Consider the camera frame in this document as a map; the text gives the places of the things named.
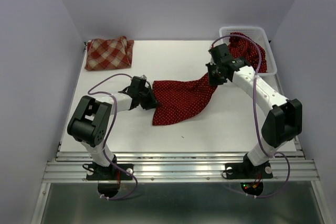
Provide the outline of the red plaid skirt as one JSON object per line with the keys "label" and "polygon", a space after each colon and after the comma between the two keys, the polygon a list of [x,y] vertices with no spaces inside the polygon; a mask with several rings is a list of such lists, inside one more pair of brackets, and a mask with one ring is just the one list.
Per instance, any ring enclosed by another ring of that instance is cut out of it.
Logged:
{"label": "red plaid skirt", "polygon": [[87,43],[87,71],[127,69],[132,66],[134,40],[96,38]]}

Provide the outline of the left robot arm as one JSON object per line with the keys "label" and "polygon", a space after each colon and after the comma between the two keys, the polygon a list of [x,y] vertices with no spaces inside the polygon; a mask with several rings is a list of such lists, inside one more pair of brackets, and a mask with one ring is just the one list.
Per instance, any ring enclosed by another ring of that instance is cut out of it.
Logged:
{"label": "left robot arm", "polygon": [[118,165],[116,155],[107,146],[107,139],[119,112],[138,106],[145,110],[155,109],[159,102],[146,76],[134,76],[130,80],[130,84],[117,93],[89,89],[68,123],[68,135],[84,146],[92,158],[92,163],[83,165],[87,180],[117,180],[122,172],[131,180],[133,166]]}

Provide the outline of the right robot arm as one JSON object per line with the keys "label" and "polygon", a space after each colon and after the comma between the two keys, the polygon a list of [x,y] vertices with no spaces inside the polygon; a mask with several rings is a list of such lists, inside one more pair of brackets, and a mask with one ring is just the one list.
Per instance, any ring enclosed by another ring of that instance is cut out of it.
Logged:
{"label": "right robot arm", "polygon": [[218,86],[232,82],[244,90],[259,107],[266,119],[256,127],[258,143],[240,163],[225,165],[225,178],[249,179],[261,175],[272,178],[269,160],[288,141],[302,132],[302,104],[279,94],[261,77],[243,57],[234,58],[226,44],[209,50],[211,61],[206,65],[209,84]]}

